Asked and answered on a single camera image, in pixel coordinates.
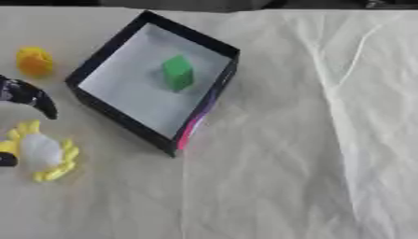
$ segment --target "table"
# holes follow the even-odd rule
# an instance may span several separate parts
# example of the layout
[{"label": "table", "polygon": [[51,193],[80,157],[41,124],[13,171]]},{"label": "table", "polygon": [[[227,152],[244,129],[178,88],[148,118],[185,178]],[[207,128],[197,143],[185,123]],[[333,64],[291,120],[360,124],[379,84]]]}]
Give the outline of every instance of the table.
[{"label": "table", "polygon": [[16,50],[58,63],[31,81],[60,110],[0,104],[72,136],[80,166],[36,184],[0,169],[0,237],[16,239],[416,238],[418,14],[161,12],[242,49],[236,78],[184,155],[169,159],[81,105],[63,80],[139,10],[0,8],[0,74]]}]

